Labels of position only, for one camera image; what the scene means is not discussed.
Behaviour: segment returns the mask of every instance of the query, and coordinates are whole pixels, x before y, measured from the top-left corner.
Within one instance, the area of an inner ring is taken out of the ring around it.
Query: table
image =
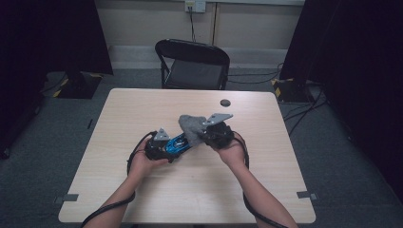
[[[221,100],[231,102],[221,106]],[[297,223],[316,215],[275,96],[268,92],[177,89],[112,89],[68,191],[59,220],[81,222],[97,210],[126,177],[126,161],[139,139],[162,127],[182,133],[182,114],[230,113],[225,121],[246,140],[250,170],[283,203]],[[123,222],[220,224],[255,223],[243,204],[241,188],[219,155],[205,144],[187,150],[156,169],[137,190]]]

